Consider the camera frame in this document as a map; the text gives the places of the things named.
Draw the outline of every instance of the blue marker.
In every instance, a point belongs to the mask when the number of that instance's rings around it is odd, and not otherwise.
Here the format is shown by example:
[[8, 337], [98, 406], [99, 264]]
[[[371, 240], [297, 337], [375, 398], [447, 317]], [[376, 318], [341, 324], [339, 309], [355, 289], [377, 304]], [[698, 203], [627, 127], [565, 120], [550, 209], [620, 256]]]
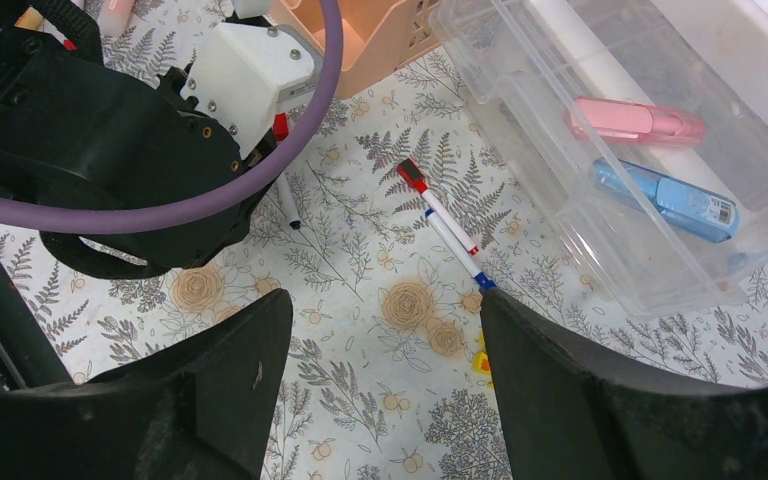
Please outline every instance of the blue marker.
[[428, 219], [428, 223], [431, 224], [437, 234], [440, 235], [440, 238], [443, 239], [443, 242], [449, 247], [449, 250], [455, 254], [455, 258], [457, 258], [466, 271], [469, 272], [469, 275], [475, 280], [475, 283], [481, 287], [481, 290], [496, 288], [496, 284], [493, 283], [493, 280], [490, 280], [487, 275], [478, 268], [478, 265], [475, 264], [469, 253], [461, 247], [458, 239], [455, 238], [449, 228], [446, 227], [446, 224], [443, 223], [443, 219], [440, 218], [440, 215], [438, 215], [437, 212], [428, 209], [425, 212], [425, 218]]
[[[670, 225], [713, 243], [724, 242], [737, 233], [740, 214], [737, 204], [728, 198], [648, 168], [622, 160], [620, 164]], [[604, 159], [593, 162], [593, 177], [621, 202], [640, 210], [631, 192]]]

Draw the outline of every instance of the pink highlighter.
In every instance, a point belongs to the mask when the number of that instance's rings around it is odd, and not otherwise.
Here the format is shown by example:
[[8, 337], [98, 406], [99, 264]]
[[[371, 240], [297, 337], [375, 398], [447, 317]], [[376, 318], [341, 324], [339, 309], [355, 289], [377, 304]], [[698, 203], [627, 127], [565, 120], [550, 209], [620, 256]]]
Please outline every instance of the pink highlighter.
[[118, 37], [128, 27], [134, 0], [104, 0], [98, 12], [98, 29], [102, 35]]
[[[608, 143], [692, 147], [705, 138], [705, 121], [695, 113], [595, 97], [578, 97], [575, 104]], [[575, 138], [587, 140], [569, 112], [566, 122]]]

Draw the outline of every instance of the fern pattern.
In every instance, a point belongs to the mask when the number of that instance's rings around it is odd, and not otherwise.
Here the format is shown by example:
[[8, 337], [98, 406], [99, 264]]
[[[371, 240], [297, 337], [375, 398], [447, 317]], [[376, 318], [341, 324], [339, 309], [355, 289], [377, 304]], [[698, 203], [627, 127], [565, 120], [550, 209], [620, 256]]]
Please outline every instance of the fern pattern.
[[[96, 16], [100, 4], [87, 0], [86, 10]], [[124, 34], [102, 39], [105, 63], [155, 85], [197, 59], [230, 6], [138, 0]], [[499, 17], [478, 22], [464, 40], [490, 46], [499, 25]], [[743, 282], [744, 305], [628, 319], [511, 178], [467, 94], [437, 49], [353, 99], [334, 99], [286, 170], [301, 229], [287, 224], [272, 189], [249, 235], [203, 269], [98, 280], [58, 264], [35, 232], [1, 225], [0, 260], [78, 383], [287, 289], [292, 356], [263, 480], [511, 477], [490, 377], [471, 370], [480, 294], [396, 171], [407, 157], [482, 248], [483, 271], [535, 311], [657, 368], [768, 386], [768, 264]], [[288, 112], [291, 125], [304, 109]]]

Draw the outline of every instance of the orange plastic basket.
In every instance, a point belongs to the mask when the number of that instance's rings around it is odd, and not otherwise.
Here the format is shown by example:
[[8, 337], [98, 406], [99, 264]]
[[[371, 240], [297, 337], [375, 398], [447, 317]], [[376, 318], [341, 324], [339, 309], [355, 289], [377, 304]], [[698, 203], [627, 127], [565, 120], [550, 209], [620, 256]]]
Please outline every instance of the orange plastic basket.
[[[345, 49], [337, 97], [346, 99], [437, 47], [428, 14], [441, 0], [339, 0]], [[318, 0], [275, 0], [270, 15], [320, 53], [325, 27]]]

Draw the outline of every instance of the white plastic box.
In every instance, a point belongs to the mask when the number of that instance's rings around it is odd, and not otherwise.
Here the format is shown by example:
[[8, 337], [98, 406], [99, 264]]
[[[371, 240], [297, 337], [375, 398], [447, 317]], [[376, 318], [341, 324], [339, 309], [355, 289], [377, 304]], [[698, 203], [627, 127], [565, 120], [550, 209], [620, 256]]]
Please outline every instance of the white plastic box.
[[[738, 282], [768, 261], [768, 0], [445, 0], [430, 21], [483, 134], [630, 316], [746, 299]], [[695, 148], [609, 145], [579, 95], [694, 112], [708, 133]], [[595, 184], [598, 158], [642, 211]], [[673, 228], [618, 158], [735, 201], [736, 235], [711, 243]]]

